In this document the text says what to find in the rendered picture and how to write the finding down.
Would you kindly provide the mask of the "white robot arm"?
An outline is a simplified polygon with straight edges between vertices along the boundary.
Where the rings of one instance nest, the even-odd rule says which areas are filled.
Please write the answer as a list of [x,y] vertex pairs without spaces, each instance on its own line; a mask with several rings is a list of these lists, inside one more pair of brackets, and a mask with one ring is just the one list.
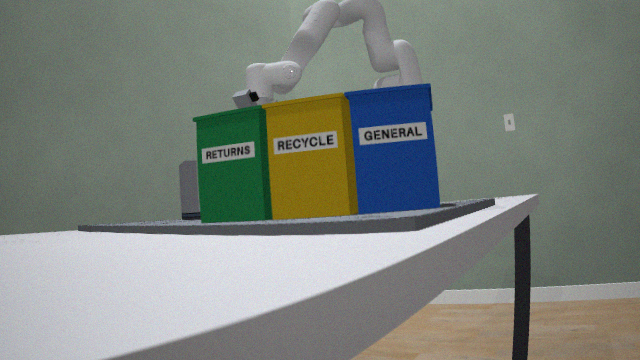
[[282,62],[255,63],[247,67],[247,90],[235,92],[232,97],[237,108],[278,102],[273,98],[273,90],[277,94],[287,94],[296,86],[331,29],[361,19],[364,20],[363,36],[373,69],[379,73],[400,71],[400,74],[380,78],[373,89],[423,84],[413,47],[405,40],[391,41],[385,12],[378,0],[344,0],[339,4],[334,0],[320,0],[304,11],[304,22]]

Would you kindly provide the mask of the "blue bin labelled general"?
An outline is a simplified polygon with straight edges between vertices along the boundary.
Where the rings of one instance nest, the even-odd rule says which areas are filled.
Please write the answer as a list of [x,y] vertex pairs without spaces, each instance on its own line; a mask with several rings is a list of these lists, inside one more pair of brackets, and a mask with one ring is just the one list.
[[350,106],[358,214],[439,208],[430,83],[344,95]]

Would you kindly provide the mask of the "yellow recycle bin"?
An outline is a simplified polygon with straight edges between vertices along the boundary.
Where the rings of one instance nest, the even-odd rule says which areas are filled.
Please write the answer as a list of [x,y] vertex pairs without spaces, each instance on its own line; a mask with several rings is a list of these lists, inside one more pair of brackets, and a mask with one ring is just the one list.
[[349,100],[343,93],[263,104],[273,219],[358,213]]

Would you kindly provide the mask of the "green returns bin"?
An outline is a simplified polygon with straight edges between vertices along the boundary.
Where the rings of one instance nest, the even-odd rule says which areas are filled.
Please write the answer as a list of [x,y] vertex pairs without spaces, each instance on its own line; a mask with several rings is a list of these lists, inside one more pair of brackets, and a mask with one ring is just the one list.
[[194,117],[201,223],[273,219],[266,110]]

